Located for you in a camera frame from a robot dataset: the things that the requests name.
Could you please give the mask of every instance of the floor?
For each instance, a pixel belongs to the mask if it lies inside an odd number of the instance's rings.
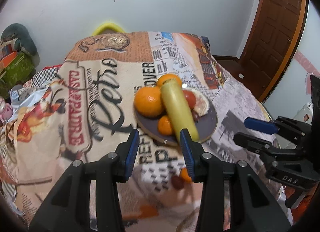
[[[246,70],[246,68],[243,68],[241,64],[239,64],[234,60],[217,59],[217,62],[221,66],[223,66],[226,70],[228,70],[235,79],[237,79],[242,84],[244,84],[252,92],[252,94],[258,99],[258,94],[260,89],[256,84],[254,77],[250,72]]]

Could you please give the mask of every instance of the yellow bottle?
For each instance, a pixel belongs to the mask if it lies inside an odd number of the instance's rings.
[[[193,121],[191,110],[176,79],[165,81],[160,92],[178,142],[180,143],[180,131],[185,128],[188,129],[193,141],[199,141],[198,130]]]

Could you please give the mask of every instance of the tomato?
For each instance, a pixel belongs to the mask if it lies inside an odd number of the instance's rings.
[[[188,91],[188,90],[182,90],[182,92],[184,93],[184,96],[188,102],[188,105],[192,110],[195,107],[197,102],[196,96],[191,91]]]

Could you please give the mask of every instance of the wall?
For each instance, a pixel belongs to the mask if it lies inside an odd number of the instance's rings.
[[[254,0],[8,0],[0,32],[25,25],[40,56],[37,69],[61,63],[74,43],[111,21],[125,31],[190,32],[208,36],[212,53],[235,56]]]
[[[320,70],[320,15],[309,2],[306,25],[298,46],[298,50]],[[306,70],[292,60],[286,73],[271,96],[264,103],[273,118],[277,116],[294,117],[305,103],[311,102],[306,95]]]
[[[242,41],[240,43],[240,46],[239,46],[239,49],[238,49],[238,52],[237,52],[237,55],[236,55],[236,57],[238,59],[241,57],[241,54],[242,54],[243,49],[244,49],[244,46],[247,43],[251,28],[252,28],[252,25],[253,25],[254,18],[256,17],[258,5],[259,5],[259,0],[253,0],[253,5],[252,5],[252,9],[251,9],[249,20],[248,20],[247,28],[245,29]]]

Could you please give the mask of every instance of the mandarin orange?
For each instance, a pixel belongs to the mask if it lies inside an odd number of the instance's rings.
[[[159,119],[158,122],[158,131],[162,135],[172,135],[173,134],[173,128],[170,122],[170,119],[167,115],[164,115]]]
[[[179,176],[187,183],[191,183],[192,182],[192,179],[188,175],[188,171],[187,171],[186,167],[182,168],[182,170],[180,171],[180,175]]]
[[[162,87],[162,85],[163,85],[163,83],[164,83],[165,81],[167,81],[167,80],[169,80],[169,79],[172,79],[172,78],[175,78],[175,79],[177,80],[179,86],[182,87],[182,81],[181,81],[181,79],[180,79],[177,75],[175,75],[175,74],[165,74],[165,75],[161,76],[161,77],[158,79],[158,81],[157,81],[157,86],[158,86],[158,87]]]
[[[145,117],[157,117],[164,110],[160,88],[157,86],[140,88],[135,94],[133,104],[136,110]]]

